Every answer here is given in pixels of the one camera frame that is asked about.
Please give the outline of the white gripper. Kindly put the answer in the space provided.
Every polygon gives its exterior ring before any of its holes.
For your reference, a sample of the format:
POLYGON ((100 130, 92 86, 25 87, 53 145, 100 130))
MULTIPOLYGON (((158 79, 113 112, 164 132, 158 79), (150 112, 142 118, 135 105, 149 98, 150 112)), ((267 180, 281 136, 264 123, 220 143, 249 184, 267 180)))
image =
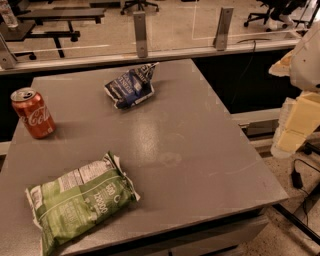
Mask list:
MULTIPOLYGON (((286 53, 269 68, 277 77, 289 75, 293 51, 286 53)), ((295 100, 287 98, 280 109, 271 154, 276 158, 288 158, 304 143, 320 125, 320 94, 303 92, 295 100)))

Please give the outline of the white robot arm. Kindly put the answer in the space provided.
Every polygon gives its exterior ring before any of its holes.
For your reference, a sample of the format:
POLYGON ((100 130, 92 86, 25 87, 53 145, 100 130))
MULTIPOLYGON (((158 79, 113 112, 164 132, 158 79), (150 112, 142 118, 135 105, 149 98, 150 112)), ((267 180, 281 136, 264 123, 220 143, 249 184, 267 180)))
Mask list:
POLYGON ((298 97, 287 97, 282 104, 271 146, 274 157, 287 158, 320 126, 320 22, 314 23, 269 73, 288 76, 290 83, 301 90, 298 97))

